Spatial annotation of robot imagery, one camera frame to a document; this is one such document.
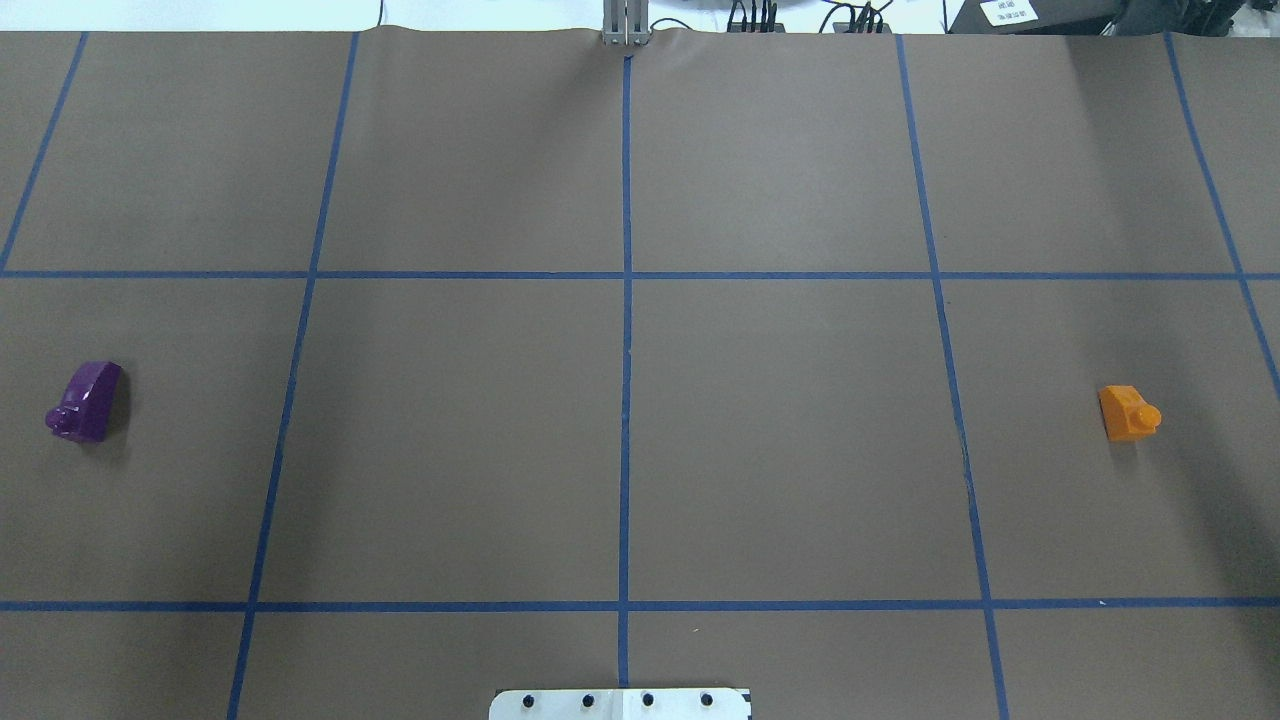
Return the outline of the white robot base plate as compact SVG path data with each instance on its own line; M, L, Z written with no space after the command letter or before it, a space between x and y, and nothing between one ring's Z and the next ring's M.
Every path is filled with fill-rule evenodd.
M751 719L750 692L712 688L502 691L489 719Z

